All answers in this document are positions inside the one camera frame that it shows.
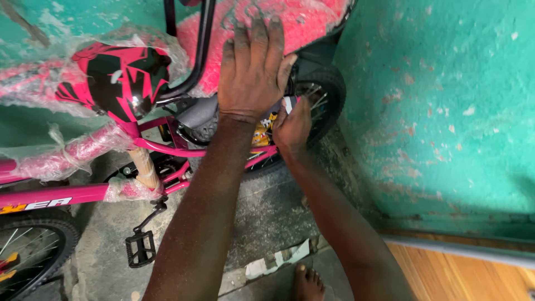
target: rear wheel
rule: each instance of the rear wheel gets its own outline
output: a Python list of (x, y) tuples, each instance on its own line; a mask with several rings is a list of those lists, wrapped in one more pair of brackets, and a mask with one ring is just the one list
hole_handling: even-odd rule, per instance
[(20, 300), (53, 276), (79, 237), (72, 216), (59, 209), (0, 216), (0, 300)]
[[(340, 71), (334, 66), (317, 69), (295, 84), (296, 95), (306, 95), (311, 105), (312, 129), (307, 146), (317, 143), (334, 125), (346, 100), (346, 86)], [(251, 155), (249, 160), (262, 155)], [(244, 179), (263, 177), (284, 166), (284, 160), (277, 153), (245, 170)]]

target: foot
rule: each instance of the foot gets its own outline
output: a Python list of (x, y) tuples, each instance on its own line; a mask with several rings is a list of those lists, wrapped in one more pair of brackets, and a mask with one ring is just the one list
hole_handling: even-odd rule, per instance
[(323, 301), (325, 287), (318, 273), (307, 270), (303, 264), (295, 268), (294, 297), (295, 301)]

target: black tire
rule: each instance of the black tire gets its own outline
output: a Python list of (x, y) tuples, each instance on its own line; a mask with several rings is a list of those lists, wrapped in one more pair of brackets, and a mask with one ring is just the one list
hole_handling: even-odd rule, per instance
[(19, 228), (41, 228), (51, 230), (57, 234), (57, 250), (50, 252), (50, 259), (42, 261), (43, 268), (32, 271), (35, 274), (32, 280), (22, 283), (16, 287), (15, 292), (0, 295), (2, 300), (21, 300), (33, 292), (39, 285), (44, 283), (48, 278), (65, 263), (65, 261), (74, 252), (74, 248), (80, 238), (80, 232), (75, 226), (73, 217), (62, 210), (49, 208), (33, 210), (23, 213), (11, 213), (0, 216), (0, 231), (9, 231)]
[[(343, 81), (342, 74), (335, 66), (327, 66), (316, 69), (309, 74), (299, 78), (296, 85), (300, 83), (311, 82), (320, 85), (328, 93), (329, 111), (326, 118), (322, 119), (319, 124), (314, 124), (310, 131), (307, 147), (310, 148), (325, 135), (340, 117), (343, 105), (346, 102), (346, 85)], [(266, 165), (257, 170), (247, 169), (243, 174), (243, 181), (261, 178), (270, 174), (284, 166), (284, 160), (280, 155), (275, 155), (271, 158), (272, 164)]]

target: wooden floor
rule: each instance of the wooden floor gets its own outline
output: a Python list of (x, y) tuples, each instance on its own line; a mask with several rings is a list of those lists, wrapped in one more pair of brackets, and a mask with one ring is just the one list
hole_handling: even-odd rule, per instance
[(532, 301), (535, 270), (389, 244), (418, 300)]

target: bicycle pedal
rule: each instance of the bicycle pedal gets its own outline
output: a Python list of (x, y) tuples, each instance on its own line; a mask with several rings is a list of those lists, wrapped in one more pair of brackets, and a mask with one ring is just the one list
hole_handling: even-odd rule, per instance
[[(149, 247), (146, 247), (146, 240), (148, 240)], [(156, 259), (156, 247), (154, 246), (152, 231), (136, 233), (134, 236), (126, 238), (125, 242), (128, 266), (131, 268), (144, 267)]]

